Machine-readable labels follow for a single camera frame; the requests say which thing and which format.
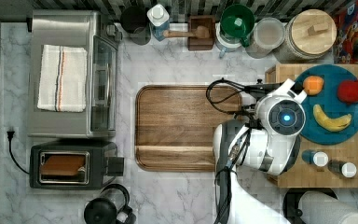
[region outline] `white container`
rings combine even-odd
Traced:
[[[161,41],[165,39],[162,34],[165,30],[170,29],[170,14],[161,4],[157,4],[147,11],[147,18],[152,23],[153,36]]]
[[[241,42],[230,44],[220,36],[220,25],[216,25],[216,46],[220,49],[219,58],[223,58],[226,52],[235,51],[241,46]]]
[[[275,18],[261,20],[249,36],[249,47],[245,48],[249,56],[264,58],[283,42],[285,30],[283,24]]]

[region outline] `striped towel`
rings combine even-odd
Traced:
[[[37,108],[82,112],[86,107],[87,52],[83,48],[45,45]]]

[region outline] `wooden cutting board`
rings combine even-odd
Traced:
[[[136,97],[135,157],[148,171],[214,171],[213,133],[232,115],[214,109],[206,99],[207,86],[146,86]],[[215,87],[214,101],[236,90]],[[219,108],[241,108],[239,94]]]

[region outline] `wooden lid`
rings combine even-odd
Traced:
[[[336,41],[337,27],[327,13],[310,9],[294,18],[290,35],[296,47],[305,53],[322,54]]]

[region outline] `toaster slot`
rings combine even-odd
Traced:
[[[41,184],[89,183],[90,154],[88,152],[42,152],[39,160]]]

